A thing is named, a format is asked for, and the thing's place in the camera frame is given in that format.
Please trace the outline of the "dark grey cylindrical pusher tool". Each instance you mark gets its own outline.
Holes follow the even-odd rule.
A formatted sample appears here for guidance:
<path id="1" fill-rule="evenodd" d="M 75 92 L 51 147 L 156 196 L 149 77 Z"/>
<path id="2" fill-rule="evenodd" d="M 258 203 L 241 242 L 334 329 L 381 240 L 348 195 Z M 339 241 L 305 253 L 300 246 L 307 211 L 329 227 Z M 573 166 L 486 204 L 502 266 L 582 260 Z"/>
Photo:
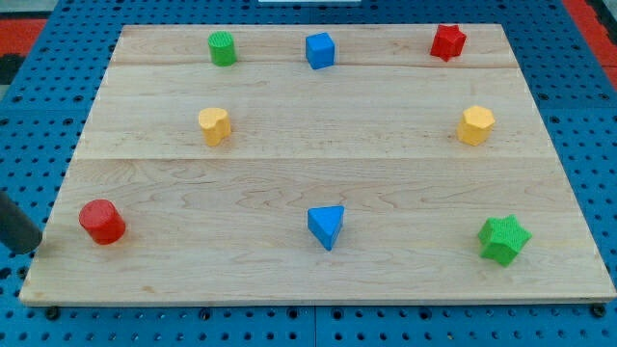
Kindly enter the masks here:
<path id="1" fill-rule="evenodd" d="M 1 192 L 1 243 L 16 254 L 35 250 L 42 240 L 42 232 L 36 224 Z"/>

